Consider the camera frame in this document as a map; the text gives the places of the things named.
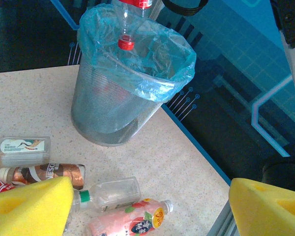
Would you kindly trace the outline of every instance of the speckled countertop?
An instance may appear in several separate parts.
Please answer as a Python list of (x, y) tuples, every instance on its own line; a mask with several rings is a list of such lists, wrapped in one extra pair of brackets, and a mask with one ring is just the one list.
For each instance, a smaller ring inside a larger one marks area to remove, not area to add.
[[(160, 108), (128, 143), (101, 147), (73, 127), (78, 65), (0, 73), (0, 136), (50, 136), (52, 161), (86, 165), (85, 189), (136, 176), (143, 197), (170, 199), (174, 211), (151, 236), (204, 236), (228, 199), (228, 185)], [(74, 215), (80, 236), (94, 212)]]

